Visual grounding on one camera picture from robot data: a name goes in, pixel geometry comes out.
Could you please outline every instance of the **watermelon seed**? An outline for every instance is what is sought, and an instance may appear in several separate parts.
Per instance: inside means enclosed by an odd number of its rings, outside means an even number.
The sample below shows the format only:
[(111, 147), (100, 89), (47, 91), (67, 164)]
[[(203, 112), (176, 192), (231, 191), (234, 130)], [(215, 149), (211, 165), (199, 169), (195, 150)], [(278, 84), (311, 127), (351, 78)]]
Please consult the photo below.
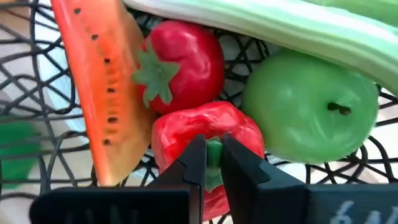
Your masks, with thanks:
[(76, 15), (79, 15), (79, 13), (81, 12), (81, 9), (77, 8), (77, 9), (74, 10), (74, 12), (75, 12)]
[(116, 117), (110, 117), (110, 118), (108, 118), (108, 122), (109, 123), (115, 123), (115, 122), (117, 122), (118, 121), (118, 118), (116, 118)]
[(103, 142), (103, 144), (104, 144), (105, 146), (108, 146), (108, 145), (111, 144), (111, 141), (110, 141), (109, 139), (105, 139), (104, 142)]

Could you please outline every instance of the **green vegetable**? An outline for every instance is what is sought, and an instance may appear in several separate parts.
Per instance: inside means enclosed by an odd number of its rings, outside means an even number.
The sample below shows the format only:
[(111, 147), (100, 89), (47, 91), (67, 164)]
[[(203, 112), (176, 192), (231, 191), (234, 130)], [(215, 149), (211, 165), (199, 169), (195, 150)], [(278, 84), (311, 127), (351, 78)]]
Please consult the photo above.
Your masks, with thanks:
[(398, 27), (397, 0), (303, 0), (319, 6), (346, 9), (349, 12), (366, 16)]
[[(158, 16), (238, 32), (325, 59), (398, 95), (398, 28), (380, 21), (299, 0), (125, 1)], [(378, 15), (389, 8), (397, 11), (392, 0), (372, 2), (380, 4), (374, 9)]]

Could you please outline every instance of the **black wire basket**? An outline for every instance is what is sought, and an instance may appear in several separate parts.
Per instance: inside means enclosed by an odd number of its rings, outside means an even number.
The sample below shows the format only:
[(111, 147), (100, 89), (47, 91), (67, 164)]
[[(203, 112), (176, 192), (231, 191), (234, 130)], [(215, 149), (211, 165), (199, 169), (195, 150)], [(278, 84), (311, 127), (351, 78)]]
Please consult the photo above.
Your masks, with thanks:
[[(15, 12), (13, 9), (27, 9), (30, 10), (29, 16)], [(0, 21), (0, 31), (7, 33), (9, 37), (0, 39), (0, 51), (1, 49), (6, 49), (5, 46), (12, 46), (14, 44), (26, 44), (28, 51), (18, 52), (18, 53), (7, 53), (0, 54), (0, 74), (4, 76), (0, 84), (0, 90), (7, 92), (6, 87), (9, 85), (14, 85), (18, 88), (22, 94), (14, 99), (1, 99), (1, 115), (7, 116), (11, 113), (23, 114), (15, 118), (6, 118), (1, 120), (1, 124), (15, 123), (19, 121), (29, 121), (33, 123), (38, 123), (44, 126), (46, 133), (37, 134), (35, 136), (30, 136), (23, 139), (23, 141), (14, 142), (12, 144), (0, 145), (0, 150), (10, 148), (14, 145), (28, 146), (29, 144), (37, 144), (46, 142), (50, 148), (43, 149), (39, 152), (29, 153), (29, 154), (1, 154), (0, 162), (7, 160), (21, 160), (21, 159), (35, 159), (38, 163), (39, 174), (38, 178), (28, 178), (28, 179), (4, 179), (0, 176), (0, 190), (4, 184), (32, 184), (38, 186), (38, 191), (35, 192), (25, 192), (21, 189), (17, 191), (1, 191), (0, 192), (0, 202), (3, 200), (12, 200), (13, 198), (28, 198), (30, 200), (35, 199), (38, 195), (44, 194), (56, 188), (58, 184), (72, 185), (78, 187), (80, 184), (86, 185), (97, 185), (96, 172), (92, 167), (91, 170), (87, 170), (86, 178), (76, 178), (73, 169), (71, 169), (71, 163), (74, 161), (69, 161), (66, 159), (69, 154), (76, 154), (81, 151), (88, 151), (90, 146), (86, 138), (86, 133), (73, 129), (66, 129), (61, 133), (56, 133), (54, 131), (54, 122), (65, 122), (68, 119), (82, 118), (82, 114), (73, 114), (72, 111), (80, 108), (80, 105), (76, 103), (76, 92), (73, 81), (70, 82), (70, 96), (67, 96), (62, 91), (56, 89), (52, 82), (63, 76), (68, 76), (72, 79), (68, 68), (62, 68), (54, 58), (49, 54), (53, 49), (60, 48), (63, 49), (61, 37), (58, 37), (56, 41), (49, 42), (46, 40), (40, 40), (35, 38), (35, 29), (37, 26), (46, 27), (47, 29), (57, 31), (57, 25), (55, 19), (48, 12), (51, 10), (50, 6), (39, 4), (38, 0), (32, 2), (16, 1), (13, 3), (1, 3), (0, 13), (6, 13), (10, 17), (15, 17), (20, 20), (25, 20), (29, 23), (29, 33), (28, 35), (21, 34), (18, 30), (13, 29), (13, 26), (8, 24), (7, 21)], [(150, 29), (156, 22), (164, 20), (153, 16), (151, 14), (135, 11), (133, 9), (128, 9), (131, 14), (139, 21), (139, 25), (144, 33), (147, 35)], [(48, 23), (43, 23), (37, 21), (37, 16), (45, 18), (49, 23), (53, 24), (50, 26)], [(236, 34), (227, 30), (214, 29), (212, 27), (207, 27), (211, 30), (215, 37), (217, 37), (226, 55), (225, 60), (225, 78), (226, 89), (220, 95), (221, 100), (227, 100), (234, 103), (237, 107), (240, 105), (240, 96), (242, 89), (247, 80), (248, 74), (253, 71), (256, 64), (266, 60), (272, 52), (277, 49), (277, 46), (265, 43), (262, 40), (258, 40), (252, 37), (246, 37), (241, 34)], [(40, 69), (37, 62), (37, 57), (46, 57), (53, 65), (58, 68), (58, 72), (54, 73), (54, 76), (50, 79), (43, 80), (40, 74)], [(24, 73), (11, 73), (7, 68), (6, 64), (15, 60), (20, 60), (24, 58), (25, 62), (32, 64), (32, 74)], [(33, 83), (33, 87), (28, 89), (25, 87), (24, 82)], [(396, 104), (398, 104), (398, 99), (392, 96), (390, 93), (384, 91), (380, 86), (379, 95), (380, 102), (379, 112), (385, 110), (390, 110)], [(59, 97), (63, 98), (68, 102), (67, 106), (64, 108), (54, 108), (50, 103), (49, 99), (45, 96), (45, 91), (51, 90), (56, 93)], [(29, 99), (35, 102), (38, 106), (26, 106), (24, 101)], [(393, 126), (398, 123), (397, 117), (390, 116), (389, 118), (378, 121), (375, 128), (381, 128), (383, 126)], [(76, 138), (84, 138), (81, 144), (75, 147), (65, 147), (65, 141), (72, 141)], [(370, 136), (368, 141), (361, 146), (357, 152), (352, 153), (350, 156), (337, 161), (339, 166), (335, 169), (331, 164), (301, 164), (303, 167), (303, 176), (308, 184), (321, 183), (321, 184), (373, 184), (374, 182), (364, 178), (364, 173), (373, 173), (378, 177), (382, 177), (381, 182), (397, 182), (398, 179), (394, 177), (394, 166), (397, 171), (398, 157), (389, 156), (387, 151), (394, 151), (394, 148), (384, 148), (383, 142), (378, 141), (374, 136)], [(378, 157), (372, 158), (369, 156), (369, 148), (373, 148), (378, 151)], [(266, 159), (277, 167), (283, 167), (289, 164), (287, 161), (276, 159), (270, 154), (266, 154)], [(67, 178), (59, 179), (52, 175), (55, 162), (59, 161), (62, 167), (65, 169)], [(157, 176), (157, 166), (153, 157), (151, 150), (149, 149), (145, 156), (140, 161), (139, 165), (132, 170), (133, 173), (140, 173), (141, 183), (139, 185), (146, 185), (151, 179), (155, 179)], [(314, 172), (322, 173), (319, 178), (312, 178)], [(116, 187), (123, 187), (128, 182), (128, 178), (118, 184)], [(223, 215), (217, 220), (218, 223), (224, 223), (228, 218), (228, 214)]]

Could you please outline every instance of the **green object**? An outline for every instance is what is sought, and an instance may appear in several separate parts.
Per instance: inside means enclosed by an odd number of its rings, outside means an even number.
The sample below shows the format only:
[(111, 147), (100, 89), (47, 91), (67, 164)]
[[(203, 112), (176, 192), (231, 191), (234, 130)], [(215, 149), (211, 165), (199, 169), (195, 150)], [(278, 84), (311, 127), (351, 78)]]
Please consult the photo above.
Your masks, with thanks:
[(303, 0), (320, 6), (336, 7), (398, 27), (397, 0)]
[(215, 136), (206, 141), (207, 164), (205, 174), (205, 190), (212, 192), (218, 186), (223, 185), (221, 176), (221, 153), (223, 151), (223, 143), (220, 138)]
[[(40, 151), (39, 142), (27, 142), (26, 144), (13, 145), (23, 141), (25, 138), (35, 136), (33, 127), (26, 121), (13, 121), (0, 124), (0, 157), (8, 155), (23, 155)], [(2, 179), (26, 179), (37, 158), (28, 159), (5, 159), (1, 160)], [(17, 184), (4, 184), (5, 189), (16, 188)]]
[(362, 75), (283, 50), (249, 76), (243, 111), (266, 150), (293, 162), (335, 161), (357, 150), (377, 117), (378, 92)]
[(180, 70), (180, 65), (174, 62), (161, 61), (152, 46), (152, 41), (146, 41), (146, 51), (139, 50), (138, 57), (140, 69), (132, 76), (132, 80), (141, 85), (146, 85), (144, 104), (149, 108), (149, 102), (159, 95), (165, 104), (173, 100), (169, 83)]

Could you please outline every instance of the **plastic fruit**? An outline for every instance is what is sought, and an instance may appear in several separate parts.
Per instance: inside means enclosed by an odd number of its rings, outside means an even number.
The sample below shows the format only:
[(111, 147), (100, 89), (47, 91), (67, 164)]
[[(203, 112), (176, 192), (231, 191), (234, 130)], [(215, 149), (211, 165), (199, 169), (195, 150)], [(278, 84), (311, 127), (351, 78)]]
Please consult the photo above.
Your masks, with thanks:
[(377, 97), (375, 84), (362, 75), (283, 50), (249, 76), (242, 107), (271, 154), (322, 163), (362, 145), (376, 122)]

